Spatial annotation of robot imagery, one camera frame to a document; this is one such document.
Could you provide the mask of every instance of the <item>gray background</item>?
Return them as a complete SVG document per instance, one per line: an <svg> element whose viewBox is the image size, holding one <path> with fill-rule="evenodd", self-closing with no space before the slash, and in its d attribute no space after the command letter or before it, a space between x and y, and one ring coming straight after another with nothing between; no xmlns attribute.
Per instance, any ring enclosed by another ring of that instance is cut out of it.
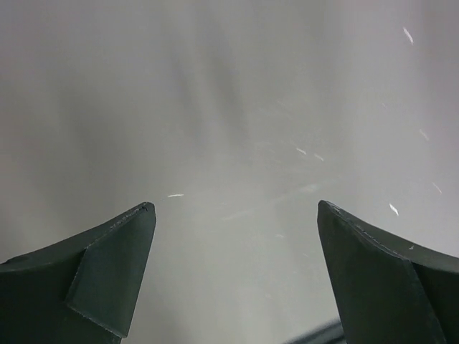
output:
<svg viewBox="0 0 459 344"><path fill-rule="evenodd" d="M152 201L124 343L278 344L337 315L319 199L459 254L458 14L3 0L0 259Z"/></svg>

